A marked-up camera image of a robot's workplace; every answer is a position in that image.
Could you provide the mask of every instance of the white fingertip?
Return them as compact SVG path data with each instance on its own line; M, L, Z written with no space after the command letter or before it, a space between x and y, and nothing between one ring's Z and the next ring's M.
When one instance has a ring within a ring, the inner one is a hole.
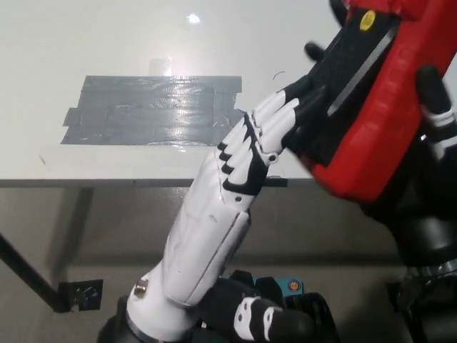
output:
M263 134L260 137L261 150L264 154L283 151L281 140L295 125L295 111L289 109L280 116L275 116L262 128Z
M270 342L270 328L273 323L274 311L274 307L269 307L266 309L265 313L263 313L263 335L267 342Z
M274 99L276 97L276 95L278 95L278 93L273 93L272 95L268 96L266 99L264 99L259 105L256 106L256 108L254 109L254 113L262 110L265 105L267 105L267 103L269 103L272 99Z
M284 106L285 103L286 92L279 91L269 103L265 104L260 110L254 111L253 118L256 122L256 126L262 126L262 124Z
M228 155L234 155L236 152L243 146L243 139L246 135L247 128L246 126L243 126L242 130L239 132L239 135L236 137L236 139L233 139L232 142L230 142L229 145L226 147L226 154Z
M235 318L233 318L233 328L238 337L246 341L253 341L254 337L251 332L252 304L257 298L246 297L238 305Z
M251 137L243 143L239 151L237 151L228 161L227 164L232 168L236 168L242 161L248 158L249 148L251 146Z
M227 136L222 140L222 143L225 145L229 145L233 143L241 134L240 132L243 131L244 126L244 118L241 118L238 123L233 127L233 129L227 134Z
M228 182L231 184L245 184L248 181L249 167L252 162L252 150L248 152L248 158L241 162L239 166L228 176Z
M271 131L276 125L282 125L284 121L290 126L290 129L295 125L296 117L294 109L300 104L298 99L293 99L287 103L282 109L277 111L268 121L265 121L261 127L261 132Z

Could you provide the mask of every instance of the silver stripe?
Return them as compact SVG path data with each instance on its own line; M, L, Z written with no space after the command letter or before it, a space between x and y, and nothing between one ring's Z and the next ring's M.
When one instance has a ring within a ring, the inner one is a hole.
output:
M379 42L378 46L371 52L370 56L366 59L366 61L362 64L360 69L354 74L352 79L348 82L346 87L344 87L343 91L336 97L335 101L332 103L330 108L327 111L327 115L331 116L335 113L340 106L344 103L346 98L352 93L354 88L356 88L357 84L366 74L366 72L373 66L374 62L377 61L380 55L387 49L388 45L392 42L396 33L396 29L390 29L387 34L382 38Z
M415 277L436 277L452 272L457 272L457 259L452 259L438 266L408 267L408 274Z
M178 342L167 342L161 339L155 339L153 337L148 336L144 332L142 332L130 319L129 312L126 311L126 321L129 325L130 330L144 343L178 343Z
M434 114L427 110L425 106L422 106L422 112L430 124L434 125L435 127L442 127L452 123L453 121L457 121L456 114L452 108L447 112Z

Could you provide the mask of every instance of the black metal leg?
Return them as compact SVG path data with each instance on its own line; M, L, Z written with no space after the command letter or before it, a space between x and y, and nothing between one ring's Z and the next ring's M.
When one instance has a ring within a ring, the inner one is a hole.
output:
M69 300L59 294L0 234L0 258L55 312L71 310Z

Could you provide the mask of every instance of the white robotic hand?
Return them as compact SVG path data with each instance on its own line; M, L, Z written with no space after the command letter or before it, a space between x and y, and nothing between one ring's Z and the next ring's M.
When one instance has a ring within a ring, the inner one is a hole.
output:
M198 320L195 306L223 273L245 237L248 210L268 166L326 100L307 77L244 115L204 159L171 228L164 258L132 290L127 322L139 339L177 342Z

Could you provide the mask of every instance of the floor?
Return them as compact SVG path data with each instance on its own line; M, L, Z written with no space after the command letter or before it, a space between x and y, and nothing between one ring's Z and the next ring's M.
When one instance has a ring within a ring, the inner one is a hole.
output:
M102 307L54 314L0 263L0 342L95 342L116 300L161 256L187 189L2 189L1 233L52 284L103 279ZM409 342L384 283L403 268L388 232L318 187L264 189L232 269L301 277L343 343Z

